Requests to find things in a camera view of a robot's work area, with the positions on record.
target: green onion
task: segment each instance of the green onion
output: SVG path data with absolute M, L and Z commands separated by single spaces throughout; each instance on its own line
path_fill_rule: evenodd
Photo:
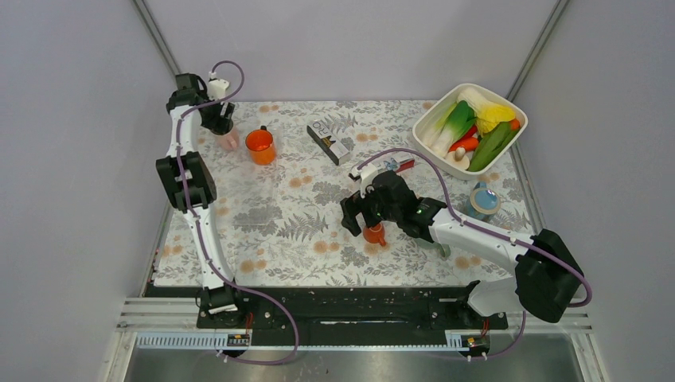
M 443 130 L 433 143 L 427 147 L 431 148 L 434 154 L 445 158 L 448 149 L 453 143 L 463 137 L 476 121 L 474 110 L 469 107 L 466 101 L 460 101 L 454 110 L 448 115 Z
M 457 103 L 451 104 L 443 116 L 421 134 L 420 138 L 426 147 L 431 148 L 431 145 L 436 142 L 436 139 L 439 137 L 439 135 L 441 135 L 441 131 L 443 131 L 443 126 L 445 126 L 447 117 L 450 116 L 450 113 L 455 109 L 455 107 L 457 107 Z

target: orange mug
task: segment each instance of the orange mug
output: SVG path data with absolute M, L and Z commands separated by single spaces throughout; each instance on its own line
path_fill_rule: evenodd
M 265 126 L 246 136 L 246 147 L 256 165 L 269 165 L 276 157 L 274 139 Z
M 382 223 L 378 223 L 373 228 L 364 228 L 363 229 L 363 238 L 365 241 L 372 244 L 379 244 L 382 247 L 387 245 L 387 242 L 384 241 L 384 226 Z

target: metal floor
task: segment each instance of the metal floor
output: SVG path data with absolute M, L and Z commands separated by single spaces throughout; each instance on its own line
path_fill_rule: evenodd
M 495 349 L 512 341 L 493 335 Z M 280 352 L 250 352 L 257 360 L 279 358 Z M 136 349 L 127 382 L 216 381 L 477 381 L 499 382 L 583 380 L 572 343 L 563 334 L 529 334 L 508 355 L 488 362 L 446 361 L 456 353 L 304 352 L 282 366 L 253 366 L 216 359 L 215 352 Z

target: white wall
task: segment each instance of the white wall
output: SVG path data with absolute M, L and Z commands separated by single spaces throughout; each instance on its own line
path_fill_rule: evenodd
M 548 226 L 594 287 L 611 379 L 672 380 L 675 5 L 572 2 L 516 103 Z
M 166 196 L 173 87 L 131 2 L 0 5 L 0 370 L 94 380 Z
M 438 99 L 462 82 L 505 95 L 556 3 L 146 2 L 182 71 L 242 64 L 243 100 Z

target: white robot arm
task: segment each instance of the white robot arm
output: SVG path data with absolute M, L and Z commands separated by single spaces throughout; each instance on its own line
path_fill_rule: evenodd
M 451 212 L 442 201 L 418 198 L 402 177 L 373 164 L 355 167 L 349 176 L 361 181 L 360 190 L 341 202 L 342 226 L 353 235 L 361 234 L 358 214 L 368 227 L 393 221 L 409 236 L 465 249 L 512 275 L 472 283 L 466 304 L 483 317 L 525 308 L 544 321 L 558 322 L 581 284 L 568 271 L 571 268 L 582 275 L 579 265 L 554 232 L 542 230 L 531 236 Z M 530 248 L 542 249 L 559 261 Z
M 201 265 L 202 287 L 217 290 L 224 286 L 221 277 L 234 282 L 234 274 L 220 245 L 213 204 L 217 199 L 216 185 L 197 151 L 197 132 L 204 127 L 214 134 L 227 135 L 232 130 L 234 105 L 214 103 L 194 109 L 204 103 L 213 103 L 211 99 L 224 97 L 228 83 L 216 79 L 213 74 L 206 86 L 200 86 L 201 79 L 189 73 L 177 76 L 176 81 L 178 90 L 166 105 L 173 126 L 171 144 L 166 157 L 157 160 L 156 167 L 170 203 L 182 212 L 189 225 Z M 181 181 L 180 168 L 187 175 L 185 182 Z M 185 192 L 190 195 L 190 205 L 186 203 Z M 230 310 L 236 310 L 236 306 L 228 302 L 214 304 L 209 312 L 216 314 Z

